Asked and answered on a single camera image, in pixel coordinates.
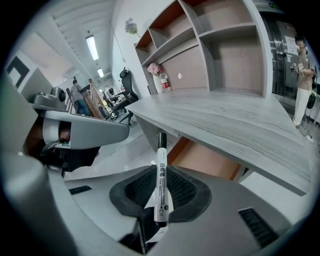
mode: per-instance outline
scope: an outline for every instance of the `whiteboard marker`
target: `whiteboard marker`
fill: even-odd
[[[154,221],[159,228],[164,228],[169,222],[169,200],[167,188],[167,134],[164,132],[159,134],[156,160]]]

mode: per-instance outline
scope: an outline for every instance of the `pink flower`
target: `pink flower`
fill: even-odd
[[[159,74],[159,66],[155,63],[151,63],[150,66],[147,68],[148,72],[151,73],[154,76],[157,76]]]

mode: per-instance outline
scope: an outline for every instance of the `open drawer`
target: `open drawer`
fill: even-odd
[[[211,149],[181,137],[167,156],[168,165],[235,180],[241,165]]]

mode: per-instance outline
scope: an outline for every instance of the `fluorescent light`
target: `fluorescent light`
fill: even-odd
[[[102,72],[102,69],[98,68],[97,71],[99,73],[99,76],[102,78],[104,76],[104,73]]]
[[[99,59],[94,36],[90,35],[85,40],[86,40],[86,43],[89,47],[89,50],[90,50],[90,53],[91,53],[93,60],[95,61],[95,60]]]

